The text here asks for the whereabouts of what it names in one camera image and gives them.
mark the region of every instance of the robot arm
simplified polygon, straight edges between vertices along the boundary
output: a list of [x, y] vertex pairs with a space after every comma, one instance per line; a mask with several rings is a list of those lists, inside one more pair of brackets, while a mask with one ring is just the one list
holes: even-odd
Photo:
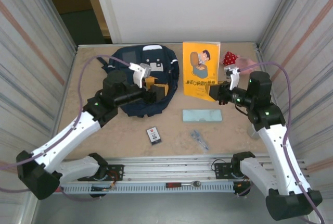
[[[101, 179], [106, 175], [108, 164], [96, 153], [80, 160], [62, 161], [87, 137], [115, 117], [118, 114], [118, 107], [139, 99], [143, 99], [146, 103], [156, 101], [156, 94], [146, 91], [142, 86], [142, 78], [149, 76], [150, 66], [131, 64], [129, 68], [135, 71], [133, 74], [135, 84], [129, 85], [126, 82], [123, 71], [116, 70], [109, 73], [103, 81], [103, 89], [88, 99], [88, 103], [78, 115], [79, 121], [75, 127], [73, 125], [76, 119], [32, 153], [23, 151], [17, 156], [16, 160], [20, 162], [34, 155], [43, 154], [31, 162], [18, 166], [19, 179], [39, 200], [49, 197], [61, 183], [90, 176]], [[72, 131], [66, 138], [47, 150], [70, 129]]]
[[[276, 179], [258, 163], [250, 152], [233, 156], [234, 174], [238, 177], [246, 175], [253, 181], [266, 197], [266, 206], [273, 219], [281, 220], [309, 214], [313, 209], [299, 188], [284, 153], [283, 138], [287, 128], [280, 108], [271, 102], [272, 82], [268, 73], [252, 72], [247, 90], [243, 90], [237, 87], [239, 69], [230, 65], [225, 67], [225, 72], [227, 78], [231, 78], [232, 81], [210, 86], [209, 94], [220, 105], [232, 102], [246, 108], [248, 119], [267, 147], [276, 172]], [[288, 139], [286, 148], [291, 164], [300, 179], [300, 184], [318, 206], [322, 202], [322, 196], [319, 191], [312, 190], [305, 179]]]

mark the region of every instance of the yellow object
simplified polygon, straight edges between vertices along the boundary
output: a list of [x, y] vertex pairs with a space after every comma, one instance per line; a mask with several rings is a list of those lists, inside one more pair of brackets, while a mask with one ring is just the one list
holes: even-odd
[[150, 86], [152, 86], [155, 83], [155, 80], [157, 80], [157, 78], [155, 78], [155, 77], [145, 78], [145, 83], [146, 83], [147, 89], [150, 89]]
[[184, 94], [214, 102], [206, 89], [217, 84], [220, 42], [184, 42]]
[[169, 90], [169, 85], [167, 85], [167, 84], [158, 84], [158, 83], [156, 83], [156, 84], [154, 84], [154, 85], [155, 85], [155, 86], [158, 86], [158, 87], [164, 87], [165, 95], [167, 95], [168, 90]]

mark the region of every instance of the navy backpack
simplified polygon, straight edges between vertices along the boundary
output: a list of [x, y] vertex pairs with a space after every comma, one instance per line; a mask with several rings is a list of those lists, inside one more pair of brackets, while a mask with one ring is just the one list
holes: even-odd
[[[138, 117], [144, 117], [144, 115], [153, 116], [162, 113], [177, 90], [179, 65], [175, 53], [163, 45], [153, 44], [124, 47], [117, 50], [112, 56], [127, 63], [144, 63], [150, 65], [150, 76], [157, 78], [158, 83], [168, 84], [169, 86], [167, 95], [156, 103], [146, 104], [143, 100], [140, 100], [124, 105], [121, 109], [128, 116]], [[110, 59], [109, 63], [101, 57], [98, 57], [98, 60], [103, 64], [102, 69], [104, 69], [106, 73], [113, 70], [122, 70], [126, 73], [127, 82], [134, 84], [134, 71], [130, 70], [128, 66], [112, 59]]]

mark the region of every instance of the tabletop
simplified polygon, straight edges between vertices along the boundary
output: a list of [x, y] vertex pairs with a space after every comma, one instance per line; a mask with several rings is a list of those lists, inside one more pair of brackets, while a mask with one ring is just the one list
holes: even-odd
[[[183, 48], [182, 44], [163, 44], [172, 49], [179, 61], [180, 79], [178, 89], [168, 107], [162, 114], [144, 118], [128, 117], [121, 109], [116, 117], [101, 130], [92, 134], [73, 150], [67, 158], [78, 159], [97, 152], [104, 158], [147, 157], [174, 155], [230, 154], [242, 151], [253, 153], [267, 152], [264, 143], [250, 138], [247, 128], [250, 125], [246, 116], [239, 113], [234, 104], [221, 106], [218, 102], [208, 102], [183, 93]], [[66, 127], [79, 112], [77, 92], [79, 74], [85, 62], [98, 54], [112, 55], [121, 45], [99, 45], [79, 47], [76, 55], [71, 80], [66, 96], [59, 130]], [[226, 51], [257, 61], [253, 43], [221, 43], [221, 56]], [[101, 63], [93, 60], [86, 68], [81, 85], [84, 104], [88, 98], [102, 88], [106, 73]], [[239, 87], [246, 88], [249, 76], [240, 78]], [[223, 66], [219, 68], [219, 80], [226, 80]], [[222, 122], [185, 123], [182, 119], [183, 109], [220, 109]], [[146, 130], [157, 127], [162, 142], [151, 145]], [[195, 142], [190, 132], [197, 130], [209, 146], [209, 151]]]

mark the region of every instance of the metal tool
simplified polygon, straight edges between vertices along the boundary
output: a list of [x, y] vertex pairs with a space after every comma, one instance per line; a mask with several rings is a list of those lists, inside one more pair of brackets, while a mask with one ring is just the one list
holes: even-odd
[[196, 130], [193, 130], [190, 135], [192, 136], [192, 138], [199, 143], [199, 145], [201, 145], [201, 147], [205, 150], [205, 151], [208, 151], [209, 150], [209, 147], [206, 143], [206, 141], [202, 138], [201, 134], [196, 131]]
[[192, 181], [190, 183], [181, 183], [181, 182], [168, 182], [165, 184], [167, 188], [180, 188], [181, 186], [193, 186], [195, 188], [201, 186], [200, 181]]

